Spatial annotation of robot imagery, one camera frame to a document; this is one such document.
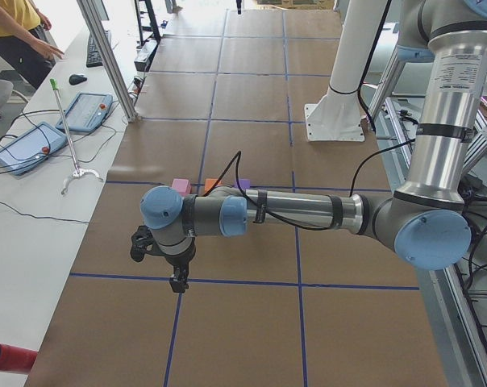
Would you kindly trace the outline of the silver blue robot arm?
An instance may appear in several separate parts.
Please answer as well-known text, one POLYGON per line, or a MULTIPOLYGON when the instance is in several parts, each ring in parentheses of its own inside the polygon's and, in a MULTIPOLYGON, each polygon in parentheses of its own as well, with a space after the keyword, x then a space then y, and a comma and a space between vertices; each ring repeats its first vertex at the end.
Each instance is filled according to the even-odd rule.
POLYGON ((434 61, 408 176, 391 197, 221 185, 202 196, 181 196, 162 185, 141 199, 144 222, 131 238, 131 258, 165 258, 173 268, 172 290, 183 293, 198 236, 232 237, 249 223, 278 222, 365 235, 425 270, 459 261, 471 240, 458 185, 487 78, 487 1, 406 2, 398 46, 427 50, 434 61))

